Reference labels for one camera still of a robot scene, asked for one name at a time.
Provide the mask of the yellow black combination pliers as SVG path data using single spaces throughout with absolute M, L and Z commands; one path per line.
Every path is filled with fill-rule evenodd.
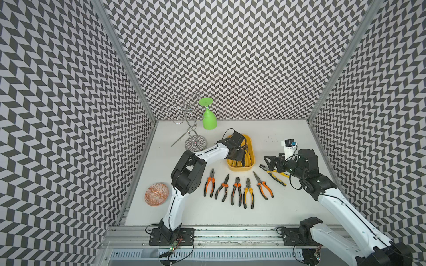
M 286 187 L 287 184 L 281 180 L 280 178 L 278 178 L 279 175 L 286 177 L 286 178 L 290 178 L 289 175 L 285 174 L 285 173 L 278 173 L 276 170 L 271 170 L 268 166 L 261 164 L 260 168 L 263 169 L 264 171 L 266 171 L 276 182 L 278 182 L 280 185 Z

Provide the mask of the yellow storage box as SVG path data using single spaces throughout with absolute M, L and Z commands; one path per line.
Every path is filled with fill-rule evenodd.
M 237 162 L 233 160 L 227 159 L 227 166 L 231 171 L 236 172 L 242 172 L 242 171 L 249 171 L 251 170 L 255 165 L 255 154 L 251 142 L 251 138 L 248 135 L 243 134 L 243 136 L 247 140 L 247 149 L 245 153 L 245 165 L 243 166 L 242 162 Z

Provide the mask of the orange grey pliers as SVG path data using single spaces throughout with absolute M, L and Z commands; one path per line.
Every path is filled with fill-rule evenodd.
M 261 193 L 261 196 L 265 199 L 265 200 L 268 200 L 268 198 L 267 198 L 267 196 L 266 196 L 266 194 L 265 194 L 265 192 L 264 192 L 264 188 L 269 192 L 269 194 L 270 194 L 270 196 L 271 196 L 271 198 L 274 198 L 274 194 L 273 194 L 273 192 L 272 192 L 272 189 L 269 187 L 269 186 L 267 186 L 266 185 L 266 182 L 265 181 L 263 181 L 263 180 L 261 180 L 260 179 L 260 177 L 258 176 L 258 174 L 257 173 L 255 173 L 255 172 L 253 172 L 254 173 L 254 176 L 255 176 L 255 178 L 256 178 L 256 180 L 257 180 L 257 187 L 259 188 L 259 190 L 260 190 L 260 193 Z

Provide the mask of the orange black long-nose pliers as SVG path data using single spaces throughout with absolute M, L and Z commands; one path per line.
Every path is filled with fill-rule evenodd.
M 242 193 L 242 190 L 241 190 L 241 183 L 240 183 L 239 177 L 235 178 L 235 183 L 233 185 L 233 191 L 231 193 L 231 205 L 232 206 L 235 203 L 234 197 L 236 195 L 236 192 L 238 192 L 238 206 L 241 207 L 241 205 L 243 203 L 243 193 Z

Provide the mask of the orange black combination pliers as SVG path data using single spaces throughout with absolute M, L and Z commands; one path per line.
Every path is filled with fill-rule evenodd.
M 214 191 L 215 191 L 215 170 L 212 169 L 210 171 L 210 176 L 207 178 L 207 182 L 204 187 L 204 197 L 207 196 L 207 193 L 210 193 L 210 197 L 213 197 Z

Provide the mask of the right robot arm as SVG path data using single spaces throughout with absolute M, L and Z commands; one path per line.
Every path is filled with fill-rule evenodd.
M 324 246 L 349 266 L 410 266 L 412 252 L 404 243 L 396 243 L 364 218 L 345 198 L 337 185 L 319 172 L 318 157 L 312 149 L 300 149 L 297 154 L 265 156 L 271 172 L 287 172 L 296 177 L 301 188 L 327 209 L 351 236 L 347 240 L 321 219 L 310 217 L 299 228 L 284 228 L 287 246 Z

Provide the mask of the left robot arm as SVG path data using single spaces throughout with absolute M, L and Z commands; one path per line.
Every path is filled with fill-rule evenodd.
M 160 233 L 169 243 L 178 237 L 186 195 L 193 193 L 200 186 L 206 166 L 224 159 L 242 161 L 246 149 L 246 141 L 235 144 L 225 139 L 197 153 L 186 150 L 182 154 L 171 174 L 173 192 L 169 207 L 159 222 Z

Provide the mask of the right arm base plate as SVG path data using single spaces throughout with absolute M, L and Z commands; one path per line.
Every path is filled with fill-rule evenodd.
M 312 239 L 308 228 L 283 227 L 280 229 L 285 246 L 318 246 L 319 243 Z

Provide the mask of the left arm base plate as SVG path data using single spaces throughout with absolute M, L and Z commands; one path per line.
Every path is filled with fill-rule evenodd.
M 171 247 L 177 241 L 179 246 L 192 246 L 194 244 L 195 228 L 181 228 L 171 234 L 164 236 L 159 228 L 153 228 L 149 238 L 149 246 Z

